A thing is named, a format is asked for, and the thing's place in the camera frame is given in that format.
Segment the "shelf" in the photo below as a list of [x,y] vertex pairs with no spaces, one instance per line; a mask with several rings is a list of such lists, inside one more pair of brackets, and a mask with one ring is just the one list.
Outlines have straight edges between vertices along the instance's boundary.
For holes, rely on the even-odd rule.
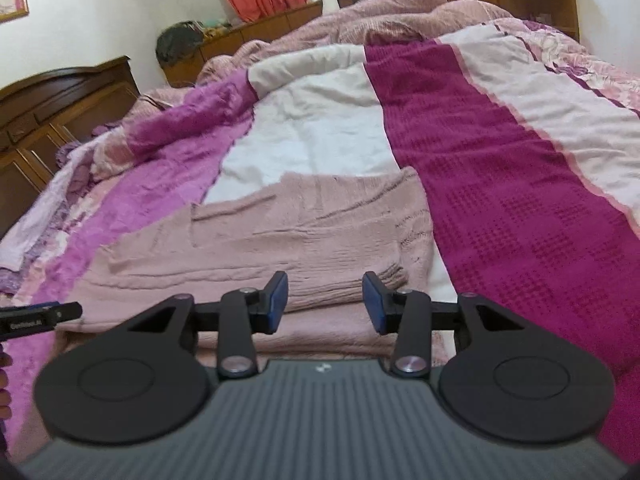
[[573,27],[562,27],[561,25],[551,25],[551,27],[556,28],[560,32],[564,32],[565,34],[575,34],[576,30]]

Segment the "white wall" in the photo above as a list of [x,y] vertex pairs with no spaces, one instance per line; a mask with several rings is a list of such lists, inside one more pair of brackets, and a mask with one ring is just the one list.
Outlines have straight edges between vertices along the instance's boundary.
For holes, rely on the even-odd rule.
[[580,42],[596,56],[640,75],[638,0],[577,0]]
[[0,88],[47,70],[131,58],[145,91],[166,83],[156,39],[183,20],[226,15],[224,0],[28,0],[30,14],[0,23]]

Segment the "black mount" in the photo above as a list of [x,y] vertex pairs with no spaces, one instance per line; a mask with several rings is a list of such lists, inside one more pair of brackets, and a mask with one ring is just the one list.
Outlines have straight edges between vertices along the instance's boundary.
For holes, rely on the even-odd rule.
[[[378,443],[393,434],[403,449],[424,444],[424,452],[442,462],[428,446],[436,431],[447,449],[463,446],[462,456],[473,449],[491,453],[505,468],[501,479],[517,478],[509,473],[517,468],[514,457],[532,457],[536,467],[544,468],[549,464],[545,457],[564,463],[565,453],[597,456],[615,472],[594,478],[620,477],[619,462],[592,439],[614,394],[612,375],[598,359],[477,294],[460,294],[455,304],[434,302],[416,290],[389,290],[373,272],[364,275],[362,293],[375,330],[398,334],[388,370],[371,360],[321,365],[299,360],[274,361],[258,373],[252,334],[276,332],[288,297],[284,272],[274,274],[262,290],[234,290],[219,302],[196,304],[190,294],[177,294],[156,304],[61,355],[40,373],[34,397],[54,442],[24,470],[35,475],[49,470],[55,457],[61,467],[84,457],[92,464],[91,478],[115,478],[101,460],[119,467],[129,457],[131,463],[150,465],[174,446],[208,446],[209,432],[217,435],[212,442],[230,446],[225,456],[233,461],[246,452],[244,440],[254,441],[274,425],[280,436],[268,445],[274,455],[263,454],[260,460],[284,469],[268,478],[300,478],[276,456],[281,438],[291,443],[297,434],[313,460],[323,463],[335,438],[361,430],[365,439],[373,435]],[[433,330],[453,330],[457,350],[445,366],[434,369]],[[218,332],[217,368],[194,359],[198,332]],[[390,402],[381,406],[376,399]],[[295,407],[300,402],[305,409]],[[286,416],[277,418],[274,410]],[[399,425],[407,410],[415,419]],[[326,428],[342,429],[319,433],[323,420]],[[422,423],[415,426],[418,420]],[[395,429],[389,433],[391,423]],[[231,428],[228,439],[222,427]],[[301,434],[300,428],[306,430]],[[310,439],[317,445],[309,448]],[[373,441],[369,446],[377,449]],[[380,450],[372,453],[382,460]],[[356,458],[364,460],[367,453],[363,447]],[[186,467],[190,459],[183,456],[178,453],[172,463]],[[205,453],[199,460],[222,477],[231,469],[220,457]],[[457,466],[442,463],[449,467]],[[148,475],[136,478],[156,478],[149,468]],[[200,470],[193,469],[193,478]],[[490,465],[481,470],[475,478],[498,478]],[[549,471],[544,478],[564,478]],[[88,478],[77,473],[74,479]]]
[[443,405],[475,431],[520,444],[548,445],[594,433],[613,403],[614,380],[591,354],[474,293],[437,303],[415,290],[362,279],[380,334],[398,332],[390,371],[426,379],[431,330],[453,330],[456,356],[438,380]]
[[82,316],[79,303],[39,303],[0,308],[0,342],[49,332],[58,323]]

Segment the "bedspread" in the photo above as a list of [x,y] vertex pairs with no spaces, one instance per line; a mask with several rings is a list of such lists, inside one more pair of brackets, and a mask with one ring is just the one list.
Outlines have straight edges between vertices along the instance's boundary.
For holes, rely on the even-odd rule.
[[[14,304],[63,300],[84,273],[95,250],[124,233],[143,228],[190,202],[199,202],[220,170],[220,161],[253,119],[256,96],[246,72],[195,89],[184,103],[150,118],[135,118],[72,152],[67,164],[42,193],[14,232],[33,227],[43,211],[63,200],[83,164],[101,182],[72,208],[30,267]],[[52,348],[42,334],[9,343],[15,356],[10,375],[15,437],[31,403],[31,385]]]
[[507,11],[475,0],[361,0],[294,30],[272,43],[249,41],[233,56],[205,64],[198,84],[221,80],[278,54],[329,44],[386,44],[437,38],[467,25],[511,17]]
[[[430,278],[427,292],[433,286],[444,291],[435,299],[450,300],[455,290],[474,290],[606,362],[617,391],[600,439],[624,460],[640,458],[635,78],[557,31],[513,19],[436,41],[324,46],[271,57],[241,73],[252,96],[248,132],[229,142],[207,201],[238,198],[287,170],[372,174],[413,166],[428,197],[440,261],[434,264],[440,283]],[[194,91],[180,108],[194,113],[182,123],[187,131],[207,114],[197,103],[211,88],[217,87]],[[200,142],[206,146],[206,139]],[[136,150],[145,153],[145,146]],[[214,165],[217,173],[219,161]],[[121,218],[118,200],[129,204],[127,228],[136,225],[129,217],[140,215],[138,209],[117,190],[129,189],[121,182],[144,167],[85,197],[97,204],[90,218],[46,266],[44,282],[26,284],[19,299],[63,296],[94,244],[109,239],[101,229],[112,216]],[[165,191],[144,182],[148,193]],[[98,192],[104,197],[96,199]],[[74,244],[86,234],[97,240],[88,248]],[[286,339],[283,329],[278,336]],[[301,351],[305,330],[313,332],[301,325],[288,333]],[[12,393],[30,390],[48,348],[40,337],[48,336],[10,342],[17,355]],[[18,424],[26,405],[17,402]],[[13,422],[10,437],[15,431]]]

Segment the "purple blanket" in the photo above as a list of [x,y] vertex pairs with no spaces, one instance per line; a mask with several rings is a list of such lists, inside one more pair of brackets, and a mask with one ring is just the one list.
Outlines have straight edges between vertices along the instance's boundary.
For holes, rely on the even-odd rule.
[[[573,128],[561,124],[554,106],[540,111],[535,103],[561,71],[534,67],[522,75],[527,85],[505,83],[511,74],[500,80],[496,69],[491,76],[498,52],[465,42],[368,48],[366,70],[398,164],[420,175],[455,289],[492,298],[603,360],[617,391],[600,439],[622,458],[638,460],[638,223],[623,195],[612,196],[622,187],[609,178],[613,167],[627,161],[612,159],[597,139],[624,124],[625,135],[607,137],[608,149],[619,149],[632,140],[626,134],[638,138],[640,123],[628,110],[616,116],[620,103],[567,78],[562,88],[573,92],[564,98],[594,102],[590,121],[598,126],[590,131],[577,114]],[[529,99],[511,93],[527,87]],[[589,164],[587,155],[607,166]],[[636,174],[620,175],[638,189]],[[608,189],[594,185],[609,181]]]
[[[100,146],[94,164],[100,160],[108,167],[110,161],[123,171],[131,169],[80,200],[68,221],[68,237],[51,240],[66,244],[49,248],[62,255],[31,269],[17,303],[63,301],[100,245],[146,227],[187,203],[200,202],[218,176],[222,158],[251,127],[256,100],[246,71],[238,71],[223,82],[194,89],[181,106],[127,124],[126,134],[122,130],[105,134],[115,133]],[[52,334],[43,334],[8,343],[14,357],[9,387],[14,418],[7,423],[10,442],[31,405],[31,384],[52,341]]]

